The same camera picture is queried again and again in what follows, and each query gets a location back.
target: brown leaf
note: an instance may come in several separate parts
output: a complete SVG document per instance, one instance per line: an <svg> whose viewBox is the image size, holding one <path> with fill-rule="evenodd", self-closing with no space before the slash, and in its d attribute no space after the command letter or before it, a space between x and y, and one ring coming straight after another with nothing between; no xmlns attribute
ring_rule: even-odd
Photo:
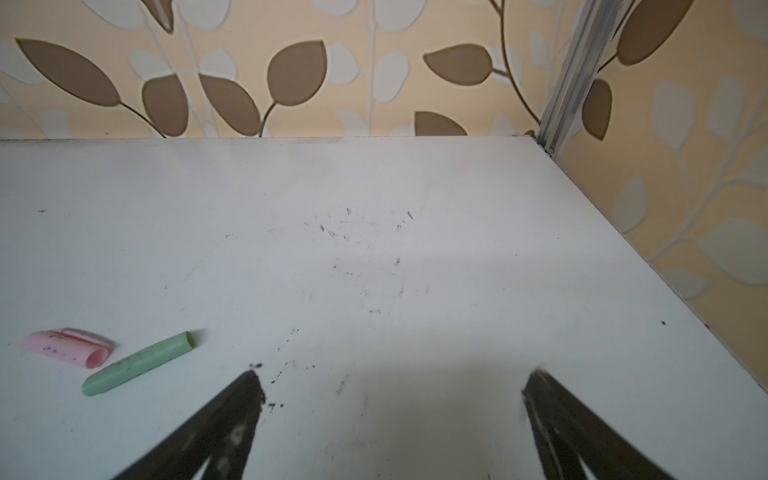
<svg viewBox="0 0 768 480"><path fill-rule="evenodd" d="M605 80L595 80L584 106L581 107L581 121L584 123L584 129L598 140L605 138L605 132L611 122L613 102L611 86Z"/></svg>
<svg viewBox="0 0 768 480"><path fill-rule="evenodd" d="M481 84L493 72L491 55L472 43L424 54L424 63L443 80L466 87Z"/></svg>
<svg viewBox="0 0 768 480"><path fill-rule="evenodd" d="M61 90L102 107L120 104L120 94L94 62L60 45L16 38L29 61Z"/></svg>
<svg viewBox="0 0 768 480"><path fill-rule="evenodd" d="M276 103L293 107L317 93L326 78L327 68L323 41L302 41L285 47L272 57L266 70L266 83Z"/></svg>
<svg viewBox="0 0 768 480"><path fill-rule="evenodd" d="M417 111L413 114L413 124L416 137L467 134L461 125L433 111Z"/></svg>
<svg viewBox="0 0 768 480"><path fill-rule="evenodd" d="M171 2L172 0L141 0L141 3L149 10L152 18L167 33L174 32L174 10L170 6Z"/></svg>
<svg viewBox="0 0 768 480"><path fill-rule="evenodd" d="M694 0L643 0L632 11L616 48L623 65L648 58L672 35Z"/></svg>
<svg viewBox="0 0 768 480"><path fill-rule="evenodd" d="M187 94L175 74L147 80L141 89L141 100L147 116L159 131L178 137L187 129Z"/></svg>
<svg viewBox="0 0 768 480"><path fill-rule="evenodd" d="M259 109L243 87L228 78L200 75L208 101L238 134L252 137L261 129Z"/></svg>

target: silver metal frame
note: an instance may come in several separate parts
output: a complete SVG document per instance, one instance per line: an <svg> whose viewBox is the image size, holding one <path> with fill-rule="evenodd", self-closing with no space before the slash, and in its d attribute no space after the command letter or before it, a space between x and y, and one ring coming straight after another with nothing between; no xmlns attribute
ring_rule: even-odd
<svg viewBox="0 0 768 480"><path fill-rule="evenodd" d="M557 161L630 0L587 0L536 141Z"/></svg>

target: table surface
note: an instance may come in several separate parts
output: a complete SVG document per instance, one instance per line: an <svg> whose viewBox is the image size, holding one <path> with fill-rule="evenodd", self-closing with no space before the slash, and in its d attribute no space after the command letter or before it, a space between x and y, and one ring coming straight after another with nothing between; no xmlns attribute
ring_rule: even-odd
<svg viewBox="0 0 768 480"><path fill-rule="evenodd" d="M22 348L62 326L200 344L87 398ZM5 142L0 337L3 478L115 475L258 362L245 478L542 478L537 366L675 477L768 464L768 396L530 138Z"/></svg>

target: green tube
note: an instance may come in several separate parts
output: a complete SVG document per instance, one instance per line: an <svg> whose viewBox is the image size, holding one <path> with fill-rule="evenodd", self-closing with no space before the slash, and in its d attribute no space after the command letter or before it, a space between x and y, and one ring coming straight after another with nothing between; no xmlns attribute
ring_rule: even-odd
<svg viewBox="0 0 768 480"><path fill-rule="evenodd" d="M94 396L133 379L156 366L173 360L194 348L192 334L182 332L170 339L157 342L147 348L104 367L85 379L83 394Z"/></svg>

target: wall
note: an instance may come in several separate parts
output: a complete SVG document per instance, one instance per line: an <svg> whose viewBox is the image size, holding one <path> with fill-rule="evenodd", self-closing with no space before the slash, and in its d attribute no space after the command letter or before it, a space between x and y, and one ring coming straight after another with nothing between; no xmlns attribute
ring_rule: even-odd
<svg viewBox="0 0 768 480"><path fill-rule="evenodd" d="M582 5L8 0L0 137L522 134Z"/></svg>
<svg viewBox="0 0 768 480"><path fill-rule="evenodd" d="M768 2L644 0L614 53L561 166L768 385Z"/></svg>

